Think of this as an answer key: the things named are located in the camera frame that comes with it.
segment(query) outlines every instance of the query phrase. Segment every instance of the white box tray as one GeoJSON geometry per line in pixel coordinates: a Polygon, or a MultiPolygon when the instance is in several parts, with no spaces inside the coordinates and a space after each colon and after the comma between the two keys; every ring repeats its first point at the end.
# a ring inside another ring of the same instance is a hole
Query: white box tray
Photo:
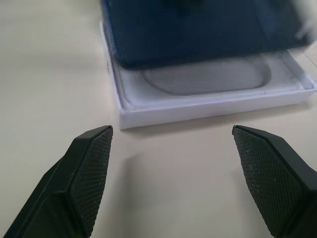
{"type": "MultiPolygon", "coordinates": [[[[269,80],[259,87],[255,86],[256,83],[251,83],[249,89],[232,90],[231,85],[231,91],[226,92],[216,90],[211,93],[188,96],[177,95],[177,93],[172,95],[170,92],[159,90],[144,79],[144,75],[152,73],[149,70],[132,71],[118,65],[109,54],[102,23],[101,32],[119,109],[120,129],[298,104],[317,91],[314,81],[288,52],[284,52],[262,56],[269,67],[270,74],[269,80]]],[[[178,69],[193,70],[193,67],[196,66],[188,65],[187,69],[184,66],[175,66],[160,70],[164,72],[162,75],[175,80],[173,77],[178,69]]],[[[243,74],[246,71],[248,70],[242,67],[237,74],[243,74]]],[[[235,78],[229,81],[223,80],[223,83],[227,85],[235,82],[235,78]]],[[[221,80],[214,80],[212,83],[215,83],[215,88],[222,87],[221,80]]]]}

